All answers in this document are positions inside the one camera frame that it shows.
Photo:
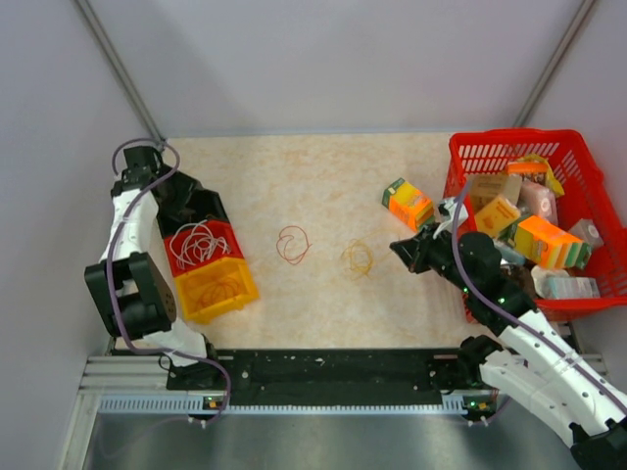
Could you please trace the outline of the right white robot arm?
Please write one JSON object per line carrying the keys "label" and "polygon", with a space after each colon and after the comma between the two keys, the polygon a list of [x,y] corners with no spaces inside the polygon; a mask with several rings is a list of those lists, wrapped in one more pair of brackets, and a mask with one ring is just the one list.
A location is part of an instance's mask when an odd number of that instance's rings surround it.
{"label": "right white robot arm", "polygon": [[488,235],[456,238],[430,224],[389,248],[408,271],[434,271],[458,287],[472,316],[492,332],[459,348],[457,373],[464,385],[505,393],[549,427],[580,468],[625,468],[625,394],[570,347],[505,276],[501,253]]}

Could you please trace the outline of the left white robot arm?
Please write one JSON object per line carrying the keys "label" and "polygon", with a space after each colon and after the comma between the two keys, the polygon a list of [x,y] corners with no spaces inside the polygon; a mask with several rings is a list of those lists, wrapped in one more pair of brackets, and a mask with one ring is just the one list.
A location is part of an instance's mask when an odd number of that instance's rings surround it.
{"label": "left white robot arm", "polygon": [[189,200],[177,164],[145,139],[132,139],[114,152],[111,190],[114,216],[107,246],[84,270],[84,280],[107,332],[135,353],[163,353],[201,388],[221,379],[222,366],[210,341],[182,318],[173,291],[159,224]]}

